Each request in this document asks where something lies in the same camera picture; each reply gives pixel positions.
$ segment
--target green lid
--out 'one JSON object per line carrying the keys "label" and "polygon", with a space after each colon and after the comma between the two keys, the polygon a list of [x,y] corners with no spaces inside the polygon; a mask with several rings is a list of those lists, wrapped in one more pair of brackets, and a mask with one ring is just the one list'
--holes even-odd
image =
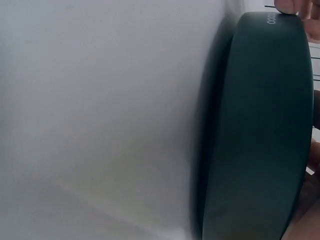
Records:
{"label": "green lid", "polygon": [[200,167],[207,175],[202,238],[280,240],[302,185],[313,125],[312,64],[301,20],[244,14],[223,77],[209,80],[216,96],[207,98],[215,114],[202,128],[199,161],[208,169]]}

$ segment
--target finger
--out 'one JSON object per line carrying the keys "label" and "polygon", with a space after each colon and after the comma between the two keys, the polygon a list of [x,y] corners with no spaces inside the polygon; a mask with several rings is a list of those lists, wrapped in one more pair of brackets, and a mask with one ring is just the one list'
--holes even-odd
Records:
{"label": "finger", "polygon": [[320,183],[312,175],[306,174],[304,182],[299,194],[299,199],[296,205],[293,221],[299,220],[307,210],[315,203],[320,194]]}
{"label": "finger", "polygon": [[312,0],[312,9],[310,17],[315,20],[320,20],[320,0]]}
{"label": "finger", "polygon": [[304,0],[274,0],[276,9],[284,14],[296,14]]}
{"label": "finger", "polygon": [[303,21],[303,24],[308,38],[320,41],[320,21],[316,19],[307,19]]}
{"label": "finger", "polygon": [[320,129],[320,91],[314,90],[313,125]]}
{"label": "finger", "polygon": [[313,6],[312,0],[304,0],[302,2],[301,8],[299,10],[299,17],[302,20],[311,18],[312,6]]}
{"label": "finger", "polygon": [[320,142],[312,141],[308,159],[308,168],[316,172],[320,164]]}

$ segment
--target fingertip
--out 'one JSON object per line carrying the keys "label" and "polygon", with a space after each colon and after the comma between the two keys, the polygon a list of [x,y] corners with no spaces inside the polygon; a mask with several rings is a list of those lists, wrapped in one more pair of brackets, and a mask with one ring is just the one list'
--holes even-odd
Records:
{"label": "fingertip", "polygon": [[296,14],[299,10],[294,0],[274,0],[274,6],[283,14]]}

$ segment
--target hand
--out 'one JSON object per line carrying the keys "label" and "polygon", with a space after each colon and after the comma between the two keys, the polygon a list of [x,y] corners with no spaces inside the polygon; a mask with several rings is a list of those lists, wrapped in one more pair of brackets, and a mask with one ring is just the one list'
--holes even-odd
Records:
{"label": "hand", "polygon": [[[320,129],[320,91],[314,92],[314,126]],[[320,142],[311,140],[308,167],[297,208],[282,240],[320,239]]]}
{"label": "hand", "polygon": [[281,13],[298,13],[308,41],[320,43],[320,0],[274,0],[274,5]]}

